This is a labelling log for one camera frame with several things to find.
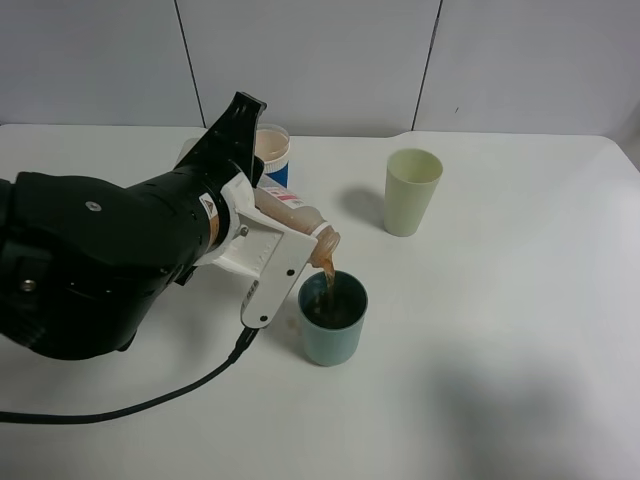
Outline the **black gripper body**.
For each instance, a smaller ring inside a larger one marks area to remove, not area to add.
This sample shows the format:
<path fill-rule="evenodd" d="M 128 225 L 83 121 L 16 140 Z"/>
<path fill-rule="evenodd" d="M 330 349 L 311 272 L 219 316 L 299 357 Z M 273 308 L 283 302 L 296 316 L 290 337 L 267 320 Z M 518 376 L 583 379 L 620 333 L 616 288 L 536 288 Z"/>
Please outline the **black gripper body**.
<path fill-rule="evenodd" d="M 264 162 L 255 155 L 254 146 L 254 134 L 206 134 L 188 139 L 172 170 L 172 191 L 184 195 L 220 192 L 237 174 L 243 174 L 255 188 L 264 173 Z"/>

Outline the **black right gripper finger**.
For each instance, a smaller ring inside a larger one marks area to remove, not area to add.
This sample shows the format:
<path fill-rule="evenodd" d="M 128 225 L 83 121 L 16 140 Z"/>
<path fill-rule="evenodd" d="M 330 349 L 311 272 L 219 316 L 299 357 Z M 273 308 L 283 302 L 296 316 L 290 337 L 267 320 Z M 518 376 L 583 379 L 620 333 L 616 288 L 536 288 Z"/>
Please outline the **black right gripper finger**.
<path fill-rule="evenodd" d="M 215 151 L 236 160 L 252 160 L 258 121 L 266 104 L 246 92 L 238 91 L 223 114 L 204 138 Z"/>

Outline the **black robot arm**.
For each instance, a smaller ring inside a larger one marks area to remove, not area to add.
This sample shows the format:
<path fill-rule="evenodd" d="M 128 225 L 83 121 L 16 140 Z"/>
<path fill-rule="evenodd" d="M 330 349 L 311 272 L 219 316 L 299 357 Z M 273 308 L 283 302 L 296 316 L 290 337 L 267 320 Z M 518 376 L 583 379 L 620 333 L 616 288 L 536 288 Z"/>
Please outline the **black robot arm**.
<path fill-rule="evenodd" d="M 170 171 L 123 188 L 22 172 L 1 184 L 1 332 L 49 358 L 124 350 L 155 299 L 235 234 L 233 180 L 255 184 L 265 104 L 237 93 Z"/>

